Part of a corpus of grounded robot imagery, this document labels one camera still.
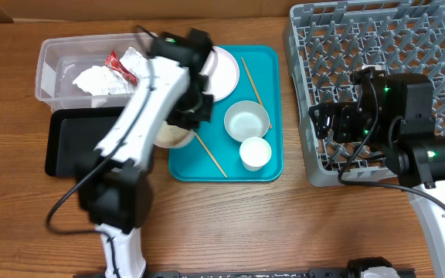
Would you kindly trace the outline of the white napkin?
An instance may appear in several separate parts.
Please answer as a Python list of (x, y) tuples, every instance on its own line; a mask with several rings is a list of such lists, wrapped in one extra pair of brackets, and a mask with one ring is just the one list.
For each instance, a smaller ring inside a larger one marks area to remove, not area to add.
[(140, 88), (142, 80), (148, 78), (147, 59), (133, 47), (129, 47), (124, 55), (118, 58), (138, 78), (137, 86), (133, 86), (119, 73), (105, 65), (92, 66), (84, 70), (73, 84), (92, 96), (135, 93)]

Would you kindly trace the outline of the red snack wrapper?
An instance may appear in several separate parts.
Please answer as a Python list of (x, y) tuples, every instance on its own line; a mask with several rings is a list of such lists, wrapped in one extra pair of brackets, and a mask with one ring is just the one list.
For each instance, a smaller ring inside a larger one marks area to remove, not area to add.
[(105, 66), (110, 70), (119, 73), (126, 81), (128, 81), (133, 86), (137, 86), (138, 78), (130, 72), (120, 61), (117, 53), (112, 50), (110, 55), (105, 60)]

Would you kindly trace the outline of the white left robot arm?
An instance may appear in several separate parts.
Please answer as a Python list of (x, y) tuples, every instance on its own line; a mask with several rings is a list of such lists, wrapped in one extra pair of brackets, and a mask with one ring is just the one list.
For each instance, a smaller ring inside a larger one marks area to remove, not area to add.
[(154, 199), (148, 174), (155, 138), (163, 122), (192, 130), (211, 119), (213, 97), (202, 68), (212, 49), (209, 34), (199, 29), (154, 36), (147, 83), (93, 152), (76, 163), (79, 204), (101, 235), (105, 277), (144, 276), (140, 231)]

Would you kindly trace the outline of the small pink bowl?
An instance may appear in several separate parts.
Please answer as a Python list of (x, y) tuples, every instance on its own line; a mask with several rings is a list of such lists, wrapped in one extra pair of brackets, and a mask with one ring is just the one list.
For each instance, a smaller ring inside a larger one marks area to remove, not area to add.
[(193, 130), (170, 125), (164, 120), (154, 144), (161, 148), (182, 148), (188, 145), (194, 137), (195, 132)]

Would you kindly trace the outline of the grey bowl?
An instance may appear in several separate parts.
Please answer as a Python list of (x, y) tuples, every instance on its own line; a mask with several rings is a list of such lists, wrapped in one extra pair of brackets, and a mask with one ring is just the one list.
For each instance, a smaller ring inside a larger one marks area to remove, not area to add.
[(243, 142), (250, 137), (263, 137), (270, 128), (270, 117), (259, 103), (243, 100), (226, 111), (223, 123), (232, 139)]

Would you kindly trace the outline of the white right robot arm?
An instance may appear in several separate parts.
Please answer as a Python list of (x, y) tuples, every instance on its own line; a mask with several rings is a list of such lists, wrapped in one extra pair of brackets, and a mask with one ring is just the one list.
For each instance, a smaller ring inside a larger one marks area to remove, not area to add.
[(445, 277), (445, 136), (435, 133), (433, 84), (423, 74), (389, 75), (377, 66), (350, 80), (361, 90), (357, 101), (309, 108), (314, 132), (380, 152), (422, 226), (434, 273)]

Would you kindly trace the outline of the pile of rice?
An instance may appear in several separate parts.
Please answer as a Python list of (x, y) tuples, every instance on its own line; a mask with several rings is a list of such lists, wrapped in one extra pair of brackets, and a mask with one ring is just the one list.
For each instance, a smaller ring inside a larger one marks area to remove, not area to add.
[(180, 127), (165, 125), (162, 126), (156, 142), (163, 146), (172, 146), (178, 144), (188, 133), (187, 130)]

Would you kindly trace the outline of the white paper cup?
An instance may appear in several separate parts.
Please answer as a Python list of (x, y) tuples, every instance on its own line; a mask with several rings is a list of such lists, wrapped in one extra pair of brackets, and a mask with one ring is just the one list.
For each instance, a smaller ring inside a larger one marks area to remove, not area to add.
[(246, 170), (258, 171), (270, 161), (272, 149), (263, 138), (249, 137), (240, 145), (239, 156)]

